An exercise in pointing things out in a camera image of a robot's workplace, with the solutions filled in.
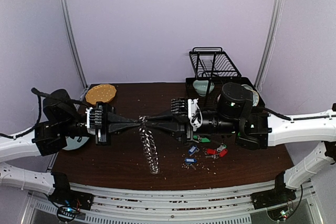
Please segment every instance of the bowl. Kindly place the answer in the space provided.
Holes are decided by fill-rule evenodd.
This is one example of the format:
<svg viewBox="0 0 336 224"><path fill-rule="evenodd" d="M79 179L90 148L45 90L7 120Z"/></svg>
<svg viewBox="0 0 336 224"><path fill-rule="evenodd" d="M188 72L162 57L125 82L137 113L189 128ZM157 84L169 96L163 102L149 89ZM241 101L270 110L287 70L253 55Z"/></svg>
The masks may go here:
<svg viewBox="0 0 336 224"><path fill-rule="evenodd" d="M200 97L204 97L206 95L208 84L209 84L209 81L196 80L193 82L194 89L196 90L197 94ZM215 88L215 85L213 82L211 82L209 93L211 93L214 90L214 88Z"/></svg>

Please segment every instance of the robotic arm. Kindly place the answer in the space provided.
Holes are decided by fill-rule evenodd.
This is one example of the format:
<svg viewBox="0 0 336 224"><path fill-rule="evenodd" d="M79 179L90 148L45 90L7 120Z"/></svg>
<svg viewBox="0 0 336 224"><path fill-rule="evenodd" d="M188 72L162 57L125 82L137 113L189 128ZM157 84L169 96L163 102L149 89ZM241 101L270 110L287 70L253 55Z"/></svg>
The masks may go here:
<svg viewBox="0 0 336 224"><path fill-rule="evenodd" d="M119 116L114 107L105 103L97 103L95 108L87 108L86 114L80 115L65 90L51 95L35 90L35 94L45 97L43 111L48 121L39 123L23 137L0 138L0 184L45 193L59 204L77 199L82 209L89 210L93 195L71 190L64 174L34 173L1 162L56 153L67 146L67 137L94 135L97 145L109 145L114 134L134 127L139 127L141 137L146 139L144 147L149 151L145 153L153 166L158 163L157 158L151 156L156 149L150 129L161 130L182 144L192 141L193 135L236 133L235 143L250 150L321 141L303 161L276 177L274 189L252 194L258 209L287 202L288 198L295 199L295 190L305 180L336 160L336 108L318 114L284 116L263 106L253 106L252 92L236 83L223 85L215 109L201 110L197 99L173 99L169 111L139 120Z"/></svg>

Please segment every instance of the black wire dish rack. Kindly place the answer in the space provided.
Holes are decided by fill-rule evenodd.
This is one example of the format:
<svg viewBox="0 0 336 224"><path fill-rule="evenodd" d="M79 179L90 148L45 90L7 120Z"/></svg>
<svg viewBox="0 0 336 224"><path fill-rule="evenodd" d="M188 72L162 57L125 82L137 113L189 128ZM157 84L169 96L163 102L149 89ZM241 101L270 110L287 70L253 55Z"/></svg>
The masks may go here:
<svg viewBox="0 0 336 224"><path fill-rule="evenodd" d="M189 52L189 57L195 77L185 79L187 96L192 99L198 98L200 106L214 107L223 84L227 82L247 84L255 90L248 78L241 77L242 74L222 47L194 47ZM195 91L193 87L195 80L209 81L204 97L199 96ZM258 105L265 105L261 98Z"/></svg>

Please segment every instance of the dark brown tabletop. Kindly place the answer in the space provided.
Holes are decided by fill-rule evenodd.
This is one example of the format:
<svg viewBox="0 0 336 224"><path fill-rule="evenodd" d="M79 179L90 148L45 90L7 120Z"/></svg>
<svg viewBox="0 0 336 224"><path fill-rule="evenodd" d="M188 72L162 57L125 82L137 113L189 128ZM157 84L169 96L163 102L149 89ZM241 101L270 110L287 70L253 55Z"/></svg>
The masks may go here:
<svg viewBox="0 0 336 224"><path fill-rule="evenodd" d="M172 98L184 97L183 83L117 84L117 96L111 102L117 113L137 119L170 108ZM292 161L284 145L267 150L249 151L225 138L228 154L223 158L205 158L202 148L217 144L198 144L196 170L186 168L188 148L170 136L154 132L159 153L160 173L152 175L143 155L137 129L113 136L111 146L96 146L91 139L81 149L61 151L54 172L67 174L69 181L90 186L137 190L185 190L247 185L273 180L290 168Z"/></svg>

